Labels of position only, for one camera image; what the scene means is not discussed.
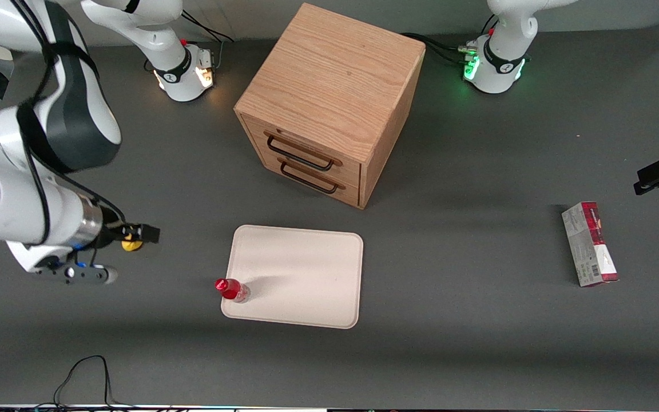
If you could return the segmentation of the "right arm's black gripper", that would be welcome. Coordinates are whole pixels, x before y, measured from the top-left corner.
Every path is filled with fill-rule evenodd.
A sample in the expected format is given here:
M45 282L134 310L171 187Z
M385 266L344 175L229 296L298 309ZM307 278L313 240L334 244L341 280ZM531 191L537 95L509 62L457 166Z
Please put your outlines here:
M125 226L125 224L103 224L98 234L98 249L106 248L113 242L152 243L160 241L161 229L152 226Z

